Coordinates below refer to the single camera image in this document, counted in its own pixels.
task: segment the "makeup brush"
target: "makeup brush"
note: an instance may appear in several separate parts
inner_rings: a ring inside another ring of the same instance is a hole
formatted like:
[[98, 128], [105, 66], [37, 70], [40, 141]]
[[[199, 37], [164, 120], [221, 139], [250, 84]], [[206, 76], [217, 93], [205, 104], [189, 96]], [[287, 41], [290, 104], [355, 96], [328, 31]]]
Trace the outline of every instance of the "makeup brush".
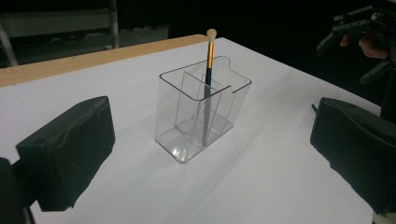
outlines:
[[[212, 63], [213, 63], [213, 46], [216, 38], [216, 30], [209, 29], [206, 32], [207, 39], [209, 41], [207, 49], [207, 61], [206, 61], [206, 76], [205, 76], [205, 98], [210, 96], [210, 85], [212, 82]], [[210, 99], [206, 100], [205, 113], [204, 113], [204, 132], [203, 132], [203, 147], [207, 147], [207, 137], [209, 136], [209, 119], [210, 119]]]
[[209, 45], [208, 45], [208, 49], [207, 49], [205, 83], [208, 86], [211, 85], [211, 80], [212, 80], [213, 47], [214, 47], [214, 41], [216, 38], [216, 34], [217, 34], [217, 32], [215, 29], [209, 29], [206, 32], [207, 40], [209, 41]]

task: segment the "white tabletop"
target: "white tabletop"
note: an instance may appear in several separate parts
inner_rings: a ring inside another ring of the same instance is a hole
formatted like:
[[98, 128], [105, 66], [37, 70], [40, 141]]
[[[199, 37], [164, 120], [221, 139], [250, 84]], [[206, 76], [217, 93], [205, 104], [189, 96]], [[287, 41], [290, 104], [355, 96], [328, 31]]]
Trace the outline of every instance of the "white tabletop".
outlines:
[[112, 153], [75, 207], [41, 212], [34, 203], [37, 224], [372, 223], [368, 203], [310, 145], [311, 105], [330, 97], [380, 108], [225, 38], [215, 56], [252, 81], [234, 127], [187, 164], [155, 143], [159, 74], [206, 51], [195, 44], [0, 88], [0, 157], [11, 163], [21, 140], [71, 106], [110, 100]]

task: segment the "brush bristles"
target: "brush bristles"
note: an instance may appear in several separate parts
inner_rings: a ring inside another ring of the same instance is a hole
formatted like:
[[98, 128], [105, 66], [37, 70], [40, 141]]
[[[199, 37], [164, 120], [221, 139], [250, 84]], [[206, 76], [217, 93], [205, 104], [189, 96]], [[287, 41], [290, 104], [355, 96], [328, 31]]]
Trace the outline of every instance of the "brush bristles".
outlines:
[[215, 29], [209, 29], [207, 30], [206, 34], [207, 34], [207, 39], [209, 40], [209, 42], [213, 42], [215, 41], [216, 38], [216, 34], [218, 32]]

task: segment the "acrylic pen holder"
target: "acrylic pen holder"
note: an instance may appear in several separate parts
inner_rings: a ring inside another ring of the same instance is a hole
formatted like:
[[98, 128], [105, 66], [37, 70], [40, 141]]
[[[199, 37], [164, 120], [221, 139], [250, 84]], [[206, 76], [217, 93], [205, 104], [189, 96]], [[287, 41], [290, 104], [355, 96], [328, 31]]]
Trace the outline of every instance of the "acrylic pen holder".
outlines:
[[251, 81], [213, 59], [211, 85], [206, 61], [160, 74], [155, 141], [186, 163], [231, 130]]

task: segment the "wooden table edge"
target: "wooden table edge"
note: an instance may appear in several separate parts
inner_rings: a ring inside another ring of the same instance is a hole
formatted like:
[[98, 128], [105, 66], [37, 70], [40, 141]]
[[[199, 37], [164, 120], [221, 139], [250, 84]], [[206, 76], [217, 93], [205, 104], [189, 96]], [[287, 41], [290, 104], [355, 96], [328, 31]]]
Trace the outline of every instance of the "wooden table edge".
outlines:
[[205, 42], [206, 40], [207, 37], [205, 35], [187, 35], [119, 49], [110, 49], [62, 59], [7, 67], [0, 69], [0, 87], [56, 76], [167, 49], [181, 48]]

